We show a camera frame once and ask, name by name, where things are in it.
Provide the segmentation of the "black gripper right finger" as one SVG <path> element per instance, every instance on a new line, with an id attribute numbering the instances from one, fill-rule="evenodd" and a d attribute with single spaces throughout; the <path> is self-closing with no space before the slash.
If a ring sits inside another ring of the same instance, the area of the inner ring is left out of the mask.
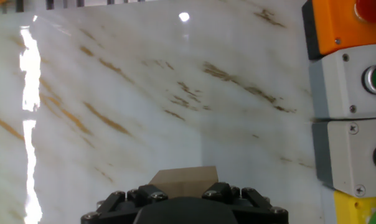
<path id="1" fill-rule="evenodd" d="M 272 206 L 268 197 L 251 187 L 242 189 L 226 182 L 216 182 L 202 199 L 226 205 L 238 223 L 288 224 L 288 211 Z"/>

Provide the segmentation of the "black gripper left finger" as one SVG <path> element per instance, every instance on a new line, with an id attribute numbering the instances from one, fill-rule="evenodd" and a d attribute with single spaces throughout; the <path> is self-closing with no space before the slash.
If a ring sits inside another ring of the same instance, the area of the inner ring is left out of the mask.
<path id="1" fill-rule="evenodd" d="M 115 191 L 94 212 L 84 214 L 81 224 L 133 224 L 143 207 L 167 199 L 168 195 L 154 185 Z"/>

